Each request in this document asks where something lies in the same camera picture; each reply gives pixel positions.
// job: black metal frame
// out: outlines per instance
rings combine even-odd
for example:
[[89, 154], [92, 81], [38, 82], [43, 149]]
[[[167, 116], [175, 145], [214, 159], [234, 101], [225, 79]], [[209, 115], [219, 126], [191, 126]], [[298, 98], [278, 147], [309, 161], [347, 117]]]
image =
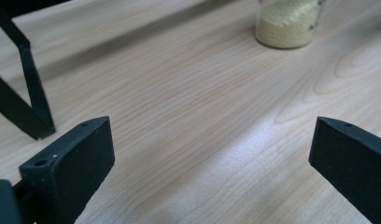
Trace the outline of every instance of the black metal frame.
[[0, 180], [0, 224], [73, 224], [114, 162], [109, 117], [79, 124]]
[[15, 18], [45, 7], [52, 7], [70, 0], [0, 0], [0, 7], [10, 18]]
[[19, 50], [31, 107], [0, 78], [0, 112], [34, 139], [55, 133], [48, 100], [35, 67], [30, 41], [0, 7], [0, 27]]

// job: wood grain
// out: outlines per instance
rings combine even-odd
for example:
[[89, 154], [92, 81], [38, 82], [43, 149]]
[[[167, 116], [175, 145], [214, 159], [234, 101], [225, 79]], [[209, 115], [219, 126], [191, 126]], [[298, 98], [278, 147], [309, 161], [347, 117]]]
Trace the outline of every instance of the wood grain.
[[[381, 136], [381, 0], [328, 1], [312, 43], [254, 37], [255, 0], [78, 0], [19, 17], [58, 132], [0, 114], [0, 178], [83, 120], [116, 164], [77, 223], [368, 223], [309, 165], [317, 116]], [[24, 99], [0, 30], [0, 75]]]

